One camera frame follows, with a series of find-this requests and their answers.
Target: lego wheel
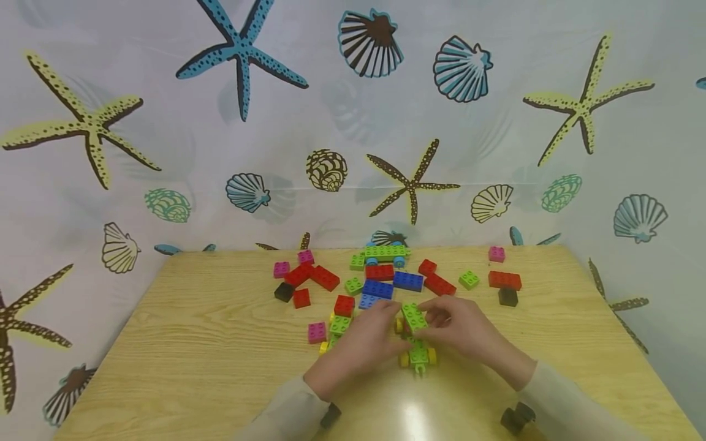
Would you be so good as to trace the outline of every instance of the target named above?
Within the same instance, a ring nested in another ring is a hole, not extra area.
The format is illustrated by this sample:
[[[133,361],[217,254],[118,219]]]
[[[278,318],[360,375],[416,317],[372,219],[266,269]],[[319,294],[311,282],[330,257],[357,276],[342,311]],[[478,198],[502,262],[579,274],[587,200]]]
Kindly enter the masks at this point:
[[[427,354],[429,355],[429,364],[432,366],[436,366],[436,349],[434,348],[427,348],[426,349]]]
[[[400,367],[401,368],[408,368],[409,367],[409,353],[402,352],[400,354]]]

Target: starfish print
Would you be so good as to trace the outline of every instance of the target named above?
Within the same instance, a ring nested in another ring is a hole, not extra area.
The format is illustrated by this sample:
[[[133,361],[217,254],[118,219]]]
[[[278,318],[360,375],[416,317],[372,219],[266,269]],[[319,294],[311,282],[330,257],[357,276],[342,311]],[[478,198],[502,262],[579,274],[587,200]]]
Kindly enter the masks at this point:
[[[301,237],[301,243],[299,244],[299,249],[300,250],[308,250],[309,249],[309,240],[311,240],[311,235],[306,232],[304,235]],[[255,243],[255,245],[259,246],[265,251],[277,251],[279,248],[275,248],[272,245],[267,245],[264,243]]]
[[[591,275],[593,275],[593,281],[596,284],[596,289],[601,294],[601,297],[603,297],[603,300],[605,300],[606,303],[608,303],[608,301],[606,300],[606,292],[603,287],[603,281],[601,280],[601,275],[598,273],[598,268],[596,268],[596,265],[593,264],[591,259],[588,260],[588,267],[591,270]],[[615,314],[615,316],[620,321],[621,325],[623,326],[623,329],[625,329],[625,331],[628,333],[628,335],[633,338],[633,341],[635,342],[635,344],[637,344],[637,346],[639,346],[640,349],[642,349],[642,351],[645,352],[645,354],[649,354],[650,351],[647,350],[647,347],[638,338],[638,336],[635,335],[633,330],[630,329],[628,324],[625,323],[625,321],[622,318],[620,318],[618,316],[618,314],[616,314],[616,313],[618,311],[627,311],[630,309],[636,309],[641,306],[645,306],[649,303],[650,303],[650,300],[645,297],[635,297],[635,298],[629,298],[628,300],[621,301],[618,303],[608,303],[608,306],[610,306],[610,308],[613,311],[613,314]]]
[[[393,194],[389,195],[383,202],[378,205],[376,209],[370,214],[370,217],[377,216],[385,208],[390,206],[393,202],[400,198],[405,192],[409,192],[409,205],[411,210],[411,222],[412,225],[417,223],[417,214],[419,212],[419,203],[417,203],[417,190],[448,190],[450,188],[460,188],[461,186],[457,183],[433,183],[433,182],[420,182],[421,178],[424,176],[426,169],[429,168],[431,160],[434,159],[436,154],[436,149],[438,149],[439,140],[435,139],[431,142],[431,145],[426,149],[426,153],[421,158],[419,167],[417,167],[417,172],[414,173],[414,178],[410,181],[405,178],[402,173],[400,173],[397,168],[391,165],[384,159],[378,158],[375,155],[366,155],[370,162],[378,167],[380,170],[384,171],[392,179],[399,181],[404,187],[400,190],[395,191]]]
[[[554,134],[554,137],[549,142],[549,145],[544,150],[544,153],[542,153],[542,157],[539,158],[539,162],[537,163],[538,167],[549,159],[561,140],[566,137],[576,123],[581,125],[583,145],[586,147],[586,152],[588,152],[589,155],[593,155],[595,137],[592,115],[593,111],[598,109],[600,106],[608,104],[614,99],[624,97],[631,93],[650,90],[654,87],[654,83],[652,81],[630,81],[619,85],[618,87],[613,87],[603,95],[595,97],[594,93],[596,86],[598,85],[598,80],[601,78],[603,63],[608,56],[610,43],[610,34],[604,35],[598,43],[596,52],[593,55],[593,61],[591,61],[591,67],[588,70],[586,83],[583,86],[581,98],[578,101],[576,101],[573,97],[557,92],[530,93],[522,100],[530,106],[538,109],[549,109],[562,114],[568,114],[568,118]]]
[[[0,295],[0,383],[2,383],[2,396],[4,398],[3,410],[10,413],[15,403],[15,393],[17,390],[17,377],[15,375],[15,357],[8,339],[8,331],[22,332],[60,347],[70,348],[71,342],[56,332],[46,327],[25,322],[20,319],[21,315],[36,301],[47,295],[62,277],[68,274],[73,268],[73,263],[61,268],[57,273],[42,280],[40,284],[27,291],[22,297],[14,301],[10,306],[5,303]]]
[[[141,164],[152,170],[162,171],[127,140],[109,129],[112,124],[140,107],[143,104],[142,98],[135,95],[125,95],[114,99],[95,112],[88,111],[71,89],[59,78],[59,74],[49,67],[42,57],[34,52],[26,52],[25,56],[44,84],[71,111],[76,120],[43,121],[16,128],[0,138],[0,147],[5,150],[18,150],[34,147],[46,141],[84,136],[88,160],[98,181],[100,181],[100,185],[106,190],[110,187],[110,173],[103,155],[102,140],[104,139],[116,145]]]
[[[248,118],[248,108],[250,107],[250,63],[301,89],[309,87],[303,77],[253,46],[274,2],[275,0],[255,0],[243,28],[238,33],[218,0],[198,0],[198,4],[218,28],[226,42],[204,49],[176,72],[176,77],[183,80],[204,73],[225,61],[235,60],[238,72],[238,104],[240,119],[243,122]]]

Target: right hand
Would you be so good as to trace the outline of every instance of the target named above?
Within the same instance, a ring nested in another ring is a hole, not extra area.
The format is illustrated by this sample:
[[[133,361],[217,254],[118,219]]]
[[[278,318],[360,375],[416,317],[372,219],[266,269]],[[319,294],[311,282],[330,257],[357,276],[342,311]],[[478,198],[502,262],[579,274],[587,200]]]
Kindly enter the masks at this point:
[[[515,390],[532,378],[537,362],[510,343],[474,301],[439,296],[417,307],[426,311],[429,327],[417,330],[414,337],[451,346],[495,370]]]

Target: scallop shell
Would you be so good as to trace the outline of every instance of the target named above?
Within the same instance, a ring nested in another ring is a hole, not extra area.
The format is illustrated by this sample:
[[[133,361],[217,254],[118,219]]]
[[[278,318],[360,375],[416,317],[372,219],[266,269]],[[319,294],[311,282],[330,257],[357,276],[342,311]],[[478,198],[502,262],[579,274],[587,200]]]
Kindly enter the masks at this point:
[[[345,11],[338,23],[338,44],[346,63],[358,76],[380,78],[390,75],[404,60],[393,38],[397,24],[375,9],[370,16]]]
[[[191,214],[191,204],[186,196],[178,191],[157,188],[145,194],[147,208],[155,216],[167,222],[186,223]]]
[[[434,61],[434,83],[442,95],[456,102],[471,102],[488,94],[486,71],[493,67],[490,52],[471,47],[458,35],[441,45]]]
[[[115,222],[105,224],[103,232],[103,265],[117,274],[132,271],[137,254],[142,251],[137,243],[129,234],[124,234]]]
[[[508,211],[513,190],[514,188],[509,185],[496,184],[478,193],[471,204],[473,219],[482,224],[493,216],[502,216]]]
[[[319,190],[339,191],[348,176],[346,160],[329,149],[314,150],[306,158],[306,175]]]
[[[250,213],[261,205],[267,207],[270,202],[270,191],[265,189],[265,181],[259,174],[234,174],[226,183],[225,192],[231,204]]]
[[[59,427],[66,420],[95,371],[96,369],[86,369],[86,365],[82,364],[71,369],[71,372],[59,381],[59,390],[42,407],[44,419],[50,425]]]
[[[669,215],[664,206],[650,195],[629,195],[618,205],[613,217],[613,231],[618,237],[632,237],[635,243],[649,242],[654,231]]]
[[[581,189],[583,180],[577,174],[568,174],[557,179],[542,196],[542,208],[550,213],[558,213],[573,200]]]

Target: spiral shell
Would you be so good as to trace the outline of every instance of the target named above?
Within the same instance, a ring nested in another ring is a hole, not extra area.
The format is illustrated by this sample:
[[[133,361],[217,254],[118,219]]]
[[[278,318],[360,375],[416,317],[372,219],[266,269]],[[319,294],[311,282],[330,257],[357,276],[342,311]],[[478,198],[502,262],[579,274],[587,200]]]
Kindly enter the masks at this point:
[[[336,192],[348,176],[346,160],[329,149],[314,150],[306,158],[306,175],[319,190]]]
[[[581,189],[583,180],[577,174],[568,174],[554,181],[542,196],[542,208],[558,213],[569,205]]]
[[[184,224],[189,220],[191,204],[186,196],[178,191],[157,188],[145,194],[145,202],[147,208],[161,220],[177,224]]]

